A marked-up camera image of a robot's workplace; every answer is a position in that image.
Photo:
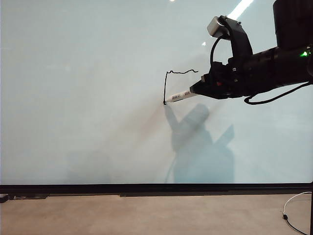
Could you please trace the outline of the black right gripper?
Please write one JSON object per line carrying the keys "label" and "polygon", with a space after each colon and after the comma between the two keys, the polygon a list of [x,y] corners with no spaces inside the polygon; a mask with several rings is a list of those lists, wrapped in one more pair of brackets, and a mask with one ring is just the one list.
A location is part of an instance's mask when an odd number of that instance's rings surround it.
{"label": "black right gripper", "polygon": [[237,72],[222,62],[213,62],[209,73],[190,87],[190,92],[214,99],[239,98],[244,96]]}

